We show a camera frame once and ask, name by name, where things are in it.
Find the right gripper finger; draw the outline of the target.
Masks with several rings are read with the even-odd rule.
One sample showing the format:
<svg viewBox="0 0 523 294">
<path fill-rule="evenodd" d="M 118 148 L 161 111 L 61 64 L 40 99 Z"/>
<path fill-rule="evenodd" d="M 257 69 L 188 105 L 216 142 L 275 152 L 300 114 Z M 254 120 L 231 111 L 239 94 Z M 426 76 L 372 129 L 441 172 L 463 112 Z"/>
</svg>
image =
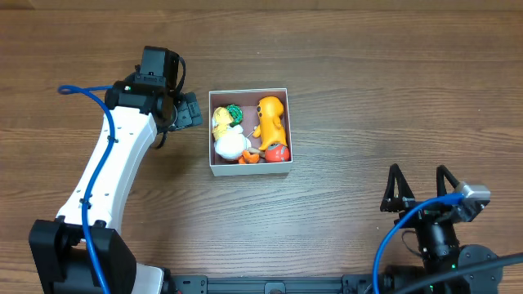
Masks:
<svg viewBox="0 0 523 294">
<path fill-rule="evenodd" d="M 440 165 L 436 169 L 436 190 L 438 197 L 445 196 L 447 194 L 445 182 L 448 182 L 454 189 L 460 184 L 457 178 L 445 165 Z"/>
<path fill-rule="evenodd" d="M 397 164 L 391 165 L 387 178 L 387 187 L 380 205 L 380 211 L 408 211 L 414 207 L 415 203 L 416 200 L 413 192 L 400 170 L 400 167 Z"/>
</svg>

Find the green round plastic toy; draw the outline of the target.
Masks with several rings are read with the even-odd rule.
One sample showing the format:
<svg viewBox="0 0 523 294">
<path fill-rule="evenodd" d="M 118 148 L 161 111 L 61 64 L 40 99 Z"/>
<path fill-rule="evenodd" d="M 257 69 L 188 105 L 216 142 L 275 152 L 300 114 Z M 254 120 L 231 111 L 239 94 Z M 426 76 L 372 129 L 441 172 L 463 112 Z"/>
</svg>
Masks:
<svg viewBox="0 0 523 294">
<path fill-rule="evenodd" d="M 243 121 L 244 114 L 242 109 L 238 105 L 227 105 L 226 109 L 229 112 L 230 116 L 233 118 L 233 121 L 230 123 L 232 127 L 239 125 Z"/>
</svg>

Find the white plush duck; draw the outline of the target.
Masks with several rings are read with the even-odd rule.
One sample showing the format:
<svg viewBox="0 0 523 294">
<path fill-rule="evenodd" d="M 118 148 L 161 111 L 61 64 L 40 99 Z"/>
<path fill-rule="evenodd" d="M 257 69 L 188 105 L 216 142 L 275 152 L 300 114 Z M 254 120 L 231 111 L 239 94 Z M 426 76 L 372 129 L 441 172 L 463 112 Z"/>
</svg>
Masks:
<svg viewBox="0 0 523 294">
<path fill-rule="evenodd" d="M 237 118 L 242 117 L 241 110 L 236 117 L 226 107 L 218 107 L 214 110 L 212 135 L 215 153 L 228 162 L 259 163 L 260 155 L 248 151 L 252 143 L 243 134 L 244 129 L 237 122 Z"/>
</svg>

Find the orange dinosaur toy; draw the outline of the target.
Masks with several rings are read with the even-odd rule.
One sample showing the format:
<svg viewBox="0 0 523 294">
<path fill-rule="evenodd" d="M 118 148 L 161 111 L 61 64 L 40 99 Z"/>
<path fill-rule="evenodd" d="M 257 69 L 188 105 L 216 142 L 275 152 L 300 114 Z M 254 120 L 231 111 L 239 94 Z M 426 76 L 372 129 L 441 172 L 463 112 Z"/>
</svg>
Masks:
<svg viewBox="0 0 523 294">
<path fill-rule="evenodd" d="M 257 115 L 259 124 L 253 136 L 261 139 L 259 150 L 265 151 L 273 144 L 287 144 L 286 131 L 280 117 L 284 114 L 284 105 L 276 96 L 266 96 L 259 100 Z"/>
</svg>

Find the red ball toy with eye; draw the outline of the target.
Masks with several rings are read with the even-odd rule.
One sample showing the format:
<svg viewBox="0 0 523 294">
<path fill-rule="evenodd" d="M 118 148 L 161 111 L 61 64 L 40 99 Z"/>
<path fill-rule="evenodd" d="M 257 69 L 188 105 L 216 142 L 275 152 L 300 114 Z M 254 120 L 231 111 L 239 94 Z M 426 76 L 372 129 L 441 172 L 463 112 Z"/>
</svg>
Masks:
<svg viewBox="0 0 523 294">
<path fill-rule="evenodd" d="M 290 151 L 286 145 L 275 143 L 267 147 L 264 152 L 265 160 L 269 163 L 287 162 L 290 159 Z"/>
</svg>

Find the white rattle drum toy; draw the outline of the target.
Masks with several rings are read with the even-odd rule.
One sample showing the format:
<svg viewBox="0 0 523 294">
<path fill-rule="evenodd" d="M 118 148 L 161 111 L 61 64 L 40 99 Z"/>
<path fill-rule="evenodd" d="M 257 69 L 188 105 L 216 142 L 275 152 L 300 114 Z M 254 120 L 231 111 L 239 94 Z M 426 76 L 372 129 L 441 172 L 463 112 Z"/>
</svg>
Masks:
<svg viewBox="0 0 523 294">
<path fill-rule="evenodd" d="M 255 132 L 256 132 L 257 128 L 254 127 L 253 128 L 253 131 L 251 133 L 249 133 L 246 138 L 249 139 Z M 258 154 L 260 157 L 264 158 L 265 157 L 265 152 L 262 151 L 262 150 L 259 150 L 257 148 L 254 148 L 252 147 L 251 145 L 249 147 L 247 147 L 247 151 L 250 153 L 250 154 Z"/>
</svg>

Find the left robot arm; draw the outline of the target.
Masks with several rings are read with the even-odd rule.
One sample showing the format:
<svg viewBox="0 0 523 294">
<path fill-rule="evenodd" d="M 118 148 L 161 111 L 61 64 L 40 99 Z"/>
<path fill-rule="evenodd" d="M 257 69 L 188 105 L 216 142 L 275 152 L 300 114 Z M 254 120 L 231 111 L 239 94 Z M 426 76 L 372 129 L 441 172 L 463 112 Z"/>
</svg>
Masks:
<svg viewBox="0 0 523 294">
<path fill-rule="evenodd" d="M 29 246 L 45 293 L 176 293 L 169 269 L 143 265 L 121 237 L 123 211 L 145 153 L 171 131 L 202 124 L 186 63 L 145 47 L 133 73 L 111 86 L 62 85 L 103 110 L 99 139 L 74 192 L 54 220 L 36 220 Z"/>
</svg>

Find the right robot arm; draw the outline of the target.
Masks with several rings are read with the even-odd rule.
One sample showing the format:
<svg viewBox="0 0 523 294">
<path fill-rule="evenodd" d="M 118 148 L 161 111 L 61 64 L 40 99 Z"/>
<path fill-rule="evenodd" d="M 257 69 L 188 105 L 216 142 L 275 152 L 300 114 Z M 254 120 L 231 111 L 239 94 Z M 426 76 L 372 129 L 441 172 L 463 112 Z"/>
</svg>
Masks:
<svg viewBox="0 0 523 294">
<path fill-rule="evenodd" d="M 458 180 L 447 167 L 436 169 L 436 196 L 415 199 L 399 166 L 389 168 L 382 212 L 396 212 L 398 219 L 381 241 L 373 261 L 375 293 L 496 293 L 504 264 L 487 247 L 462 245 L 454 226 L 473 221 L 489 204 L 484 185 Z M 413 233 L 422 266 L 389 266 L 380 272 L 381 259 L 398 234 Z"/>
</svg>

